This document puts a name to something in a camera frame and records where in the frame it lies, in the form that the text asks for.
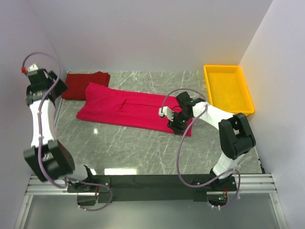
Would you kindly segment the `pink t shirt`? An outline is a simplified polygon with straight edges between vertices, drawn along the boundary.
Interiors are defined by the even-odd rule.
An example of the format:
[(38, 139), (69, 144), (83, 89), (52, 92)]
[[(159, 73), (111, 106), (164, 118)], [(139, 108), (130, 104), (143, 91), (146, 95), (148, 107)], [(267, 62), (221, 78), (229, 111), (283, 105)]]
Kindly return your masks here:
[(86, 102), (76, 118), (103, 124), (129, 126), (173, 133), (167, 118), (159, 116), (165, 95), (115, 90), (90, 83)]

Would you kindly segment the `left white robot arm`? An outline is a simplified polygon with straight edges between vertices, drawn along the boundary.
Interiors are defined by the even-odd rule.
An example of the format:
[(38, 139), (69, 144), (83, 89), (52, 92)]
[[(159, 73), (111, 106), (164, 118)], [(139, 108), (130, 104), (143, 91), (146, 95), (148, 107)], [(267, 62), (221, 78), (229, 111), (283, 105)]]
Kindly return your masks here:
[(33, 64), (22, 69), (30, 81), (26, 89), (26, 104), (33, 119), (33, 137), (30, 148), (23, 156), (34, 174), (42, 182), (54, 183), (67, 179), (85, 192), (95, 187), (91, 170), (74, 162), (72, 155), (57, 139), (55, 131), (55, 101), (65, 92), (67, 85), (54, 71)]

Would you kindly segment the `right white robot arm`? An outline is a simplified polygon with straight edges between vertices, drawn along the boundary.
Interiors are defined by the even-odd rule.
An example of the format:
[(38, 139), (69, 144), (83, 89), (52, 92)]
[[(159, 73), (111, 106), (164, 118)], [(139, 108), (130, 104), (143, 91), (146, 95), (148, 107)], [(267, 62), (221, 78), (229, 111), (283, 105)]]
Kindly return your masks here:
[(178, 177), (188, 187), (200, 188), (210, 185), (214, 190), (220, 190), (228, 182), (230, 176), (236, 171), (239, 161), (256, 145), (256, 140), (245, 114), (233, 114), (209, 104), (204, 96), (192, 99), (187, 92), (176, 96), (180, 112), (162, 105), (159, 116), (168, 119), (167, 126), (174, 134), (183, 138), (194, 123), (203, 120), (216, 128), (219, 132), (222, 154), (216, 165), (210, 171), (209, 181), (203, 184), (191, 185)]

